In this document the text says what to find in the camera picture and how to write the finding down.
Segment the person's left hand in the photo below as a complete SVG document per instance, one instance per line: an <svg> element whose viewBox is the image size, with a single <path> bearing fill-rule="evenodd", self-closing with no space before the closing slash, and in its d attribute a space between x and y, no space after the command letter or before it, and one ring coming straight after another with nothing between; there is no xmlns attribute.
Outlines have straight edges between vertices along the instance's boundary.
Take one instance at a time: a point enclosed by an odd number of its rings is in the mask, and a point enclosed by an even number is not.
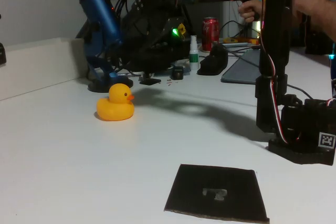
<svg viewBox="0 0 336 224"><path fill-rule="evenodd" d="M292 0L293 16L301 21L303 15L310 16L318 24L321 20L321 5L327 0Z"/></svg>

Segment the person's right hand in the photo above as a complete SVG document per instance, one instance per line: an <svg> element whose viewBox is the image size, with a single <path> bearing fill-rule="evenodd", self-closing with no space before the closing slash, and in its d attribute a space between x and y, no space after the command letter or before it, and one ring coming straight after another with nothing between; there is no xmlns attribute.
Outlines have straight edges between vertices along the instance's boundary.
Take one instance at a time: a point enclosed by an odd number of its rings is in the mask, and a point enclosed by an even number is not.
<svg viewBox="0 0 336 224"><path fill-rule="evenodd" d="M261 18L261 11L262 2L260 0L243 2L238 8L239 15L247 23L259 21Z"/></svg>

